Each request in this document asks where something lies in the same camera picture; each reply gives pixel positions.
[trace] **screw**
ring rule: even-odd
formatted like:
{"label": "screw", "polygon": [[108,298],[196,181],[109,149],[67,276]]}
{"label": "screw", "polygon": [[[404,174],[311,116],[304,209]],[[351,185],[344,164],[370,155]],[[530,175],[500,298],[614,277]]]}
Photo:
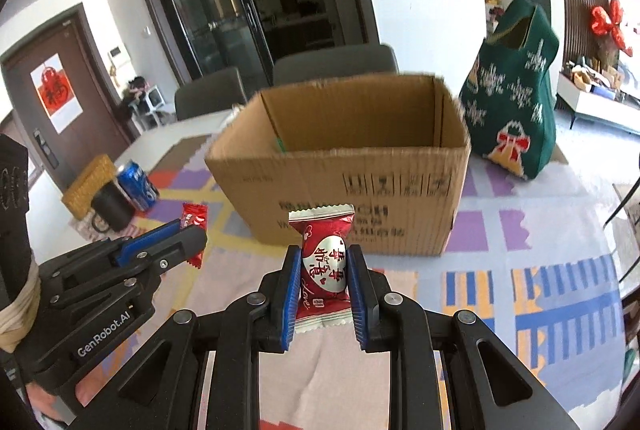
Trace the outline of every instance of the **screw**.
{"label": "screw", "polygon": [[402,303],[402,295],[399,293],[387,293],[385,295],[385,302],[389,305],[400,305]]}
{"label": "screw", "polygon": [[476,315],[473,314],[471,311],[467,311],[466,309],[463,309],[458,313],[458,320],[460,320],[463,324],[471,325],[473,322],[476,321]]}
{"label": "screw", "polygon": [[191,321],[191,311],[188,309],[180,309],[174,314],[174,322],[177,324],[186,324]]}
{"label": "screw", "polygon": [[255,293],[249,293],[246,296],[246,301],[249,305],[262,305],[266,300],[267,297],[258,291]]}

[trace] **cardboard box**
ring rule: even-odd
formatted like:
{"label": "cardboard box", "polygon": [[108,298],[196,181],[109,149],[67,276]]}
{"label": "cardboard box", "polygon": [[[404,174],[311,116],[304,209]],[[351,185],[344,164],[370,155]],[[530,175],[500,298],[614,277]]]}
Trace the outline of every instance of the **cardboard box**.
{"label": "cardboard box", "polygon": [[352,203],[348,243],[439,255],[469,152],[460,107],[442,80],[370,75],[263,90],[206,162],[262,243],[300,244],[289,211]]}

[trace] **red candy wrapper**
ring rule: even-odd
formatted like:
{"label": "red candy wrapper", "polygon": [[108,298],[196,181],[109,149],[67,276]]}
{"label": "red candy wrapper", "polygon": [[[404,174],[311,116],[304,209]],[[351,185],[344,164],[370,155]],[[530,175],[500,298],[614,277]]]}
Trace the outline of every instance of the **red candy wrapper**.
{"label": "red candy wrapper", "polygon": [[351,230],[353,215],[352,205],[289,213],[289,224],[303,236],[298,332],[344,324],[351,317],[344,239]]}
{"label": "red candy wrapper", "polygon": [[[206,205],[197,205],[194,203],[182,203],[182,217],[180,218],[180,227],[185,228],[187,226],[196,225],[202,227],[207,231],[207,218],[209,216],[209,210]],[[194,257],[187,260],[191,266],[195,266],[200,269],[202,266],[202,254],[201,251]]]}

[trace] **tablecloth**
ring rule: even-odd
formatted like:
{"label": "tablecloth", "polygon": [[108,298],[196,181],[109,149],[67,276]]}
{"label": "tablecloth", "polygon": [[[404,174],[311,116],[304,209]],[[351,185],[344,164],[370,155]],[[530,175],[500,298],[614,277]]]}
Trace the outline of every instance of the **tablecloth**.
{"label": "tablecloth", "polygon": [[[216,185],[204,163],[209,142],[174,147],[178,155],[151,173],[161,200],[134,220],[144,231],[179,217],[183,201],[207,204],[202,269],[181,264],[164,276],[156,314],[105,360],[107,376],[176,310],[221,311],[282,264],[286,249],[252,239]],[[614,262],[592,204],[568,165],[551,163],[524,182],[472,156],[442,256],[366,261],[425,309],[476,312],[582,430],[601,430],[618,405],[625,341]],[[369,214],[370,205],[354,206],[356,222]],[[263,429],[387,428],[388,356],[361,352],[352,325],[296,334],[289,352],[260,358],[260,417]]]}

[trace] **soda can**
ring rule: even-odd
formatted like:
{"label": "soda can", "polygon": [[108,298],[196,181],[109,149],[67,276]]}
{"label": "soda can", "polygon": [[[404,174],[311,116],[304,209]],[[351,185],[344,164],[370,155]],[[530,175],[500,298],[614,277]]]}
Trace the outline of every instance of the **soda can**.
{"label": "soda can", "polygon": [[146,212],[158,200],[158,189],[154,186],[138,163],[129,160],[129,163],[118,169],[118,184],[129,196],[129,200],[135,208]]}

